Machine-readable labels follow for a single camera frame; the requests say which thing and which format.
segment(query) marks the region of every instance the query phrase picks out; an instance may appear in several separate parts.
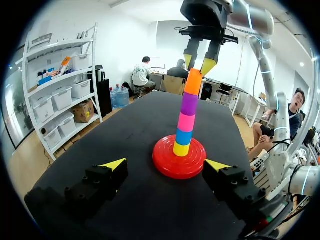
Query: yellow tip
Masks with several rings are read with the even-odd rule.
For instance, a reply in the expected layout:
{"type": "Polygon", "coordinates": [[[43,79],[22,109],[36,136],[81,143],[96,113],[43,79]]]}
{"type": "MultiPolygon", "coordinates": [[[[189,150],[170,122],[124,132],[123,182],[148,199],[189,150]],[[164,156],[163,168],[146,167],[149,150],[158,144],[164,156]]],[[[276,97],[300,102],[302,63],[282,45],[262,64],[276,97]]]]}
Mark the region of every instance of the yellow tip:
{"type": "Polygon", "coordinates": [[[210,166],[213,167],[214,170],[216,170],[217,172],[218,172],[220,169],[230,168],[230,167],[231,167],[231,166],[228,166],[228,165],[225,165],[225,164],[216,162],[216,161],[211,161],[211,160],[208,160],[208,159],[206,159],[205,161],[206,161],[208,164],[210,164],[210,166]]]}
{"type": "Polygon", "coordinates": [[[189,65],[190,65],[190,62],[191,62],[191,58],[192,58],[192,55],[184,54],[186,69],[189,69],[189,65]]]}
{"type": "Polygon", "coordinates": [[[117,161],[113,161],[113,162],[109,162],[109,163],[104,164],[104,165],[100,165],[100,167],[111,168],[111,169],[112,169],[112,172],[113,172],[117,167],[119,167],[119,165],[120,165],[123,161],[126,161],[126,160],[127,160],[126,158],[122,158],[122,159],[117,160],[117,161]]]}
{"type": "Polygon", "coordinates": [[[217,65],[215,60],[205,58],[201,68],[201,74],[207,75],[217,65]]]}

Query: black hair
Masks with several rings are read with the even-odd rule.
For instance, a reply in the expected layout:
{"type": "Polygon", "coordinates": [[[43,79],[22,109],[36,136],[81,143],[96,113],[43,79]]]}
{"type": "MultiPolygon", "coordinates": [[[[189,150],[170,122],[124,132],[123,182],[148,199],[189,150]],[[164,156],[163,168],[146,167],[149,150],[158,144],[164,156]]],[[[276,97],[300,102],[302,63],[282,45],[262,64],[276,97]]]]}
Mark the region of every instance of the black hair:
{"type": "Polygon", "coordinates": [[[301,95],[302,95],[302,97],[303,97],[303,104],[305,104],[305,102],[306,102],[305,92],[302,91],[301,88],[297,88],[297,89],[295,90],[294,95],[296,95],[296,94],[298,94],[298,93],[301,93],[301,95]]]}
{"type": "Polygon", "coordinates": [[[186,63],[185,60],[180,59],[180,60],[178,61],[178,64],[177,64],[176,66],[182,68],[182,66],[183,66],[185,63],[186,63]]]}
{"type": "Polygon", "coordinates": [[[148,56],[145,56],[143,59],[142,59],[142,62],[143,63],[148,63],[148,62],[150,62],[150,57],[148,57],[148,56]]]}

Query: ceiling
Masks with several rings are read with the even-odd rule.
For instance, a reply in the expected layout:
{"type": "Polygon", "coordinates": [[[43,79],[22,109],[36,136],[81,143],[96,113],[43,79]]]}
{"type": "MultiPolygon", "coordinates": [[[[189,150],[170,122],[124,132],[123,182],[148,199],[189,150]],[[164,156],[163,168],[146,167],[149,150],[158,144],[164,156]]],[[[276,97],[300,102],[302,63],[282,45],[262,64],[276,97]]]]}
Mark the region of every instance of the ceiling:
{"type": "MultiPolygon", "coordinates": [[[[186,21],[180,13],[184,0],[91,0],[109,5],[113,11],[120,11],[147,24],[157,21],[186,21]]],[[[296,70],[302,78],[312,84],[313,64],[311,44],[299,21],[276,0],[246,0],[250,5],[268,10],[274,17],[275,32],[271,37],[277,57],[296,70]]]]}

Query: man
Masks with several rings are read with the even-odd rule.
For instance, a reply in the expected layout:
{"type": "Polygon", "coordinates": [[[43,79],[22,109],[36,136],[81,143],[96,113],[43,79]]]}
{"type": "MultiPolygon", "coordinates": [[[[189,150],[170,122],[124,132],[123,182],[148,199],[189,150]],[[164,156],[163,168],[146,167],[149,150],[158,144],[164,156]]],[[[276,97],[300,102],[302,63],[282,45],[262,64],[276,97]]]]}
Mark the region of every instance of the man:
{"type": "Polygon", "coordinates": [[[134,67],[132,81],[133,84],[139,87],[150,88],[154,90],[156,88],[156,83],[149,80],[149,74],[153,74],[154,71],[149,67],[150,57],[145,56],[142,62],[134,67]]]}
{"type": "Polygon", "coordinates": [[[176,78],[182,78],[182,79],[188,79],[189,73],[185,70],[186,62],[185,60],[180,59],[178,61],[178,64],[176,67],[171,68],[168,72],[168,76],[176,77],[176,78]]]}
{"type": "MultiPolygon", "coordinates": [[[[301,119],[298,116],[299,109],[306,101],[305,93],[298,88],[292,97],[289,107],[290,136],[294,137],[300,127],[301,119]]],[[[265,115],[269,117],[274,110],[268,110],[265,115]]],[[[260,123],[253,124],[254,147],[247,148],[249,160],[253,160],[259,156],[262,150],[269,151],[273,146],[271,136],[275,135],[275,131],[260,123]]]]}

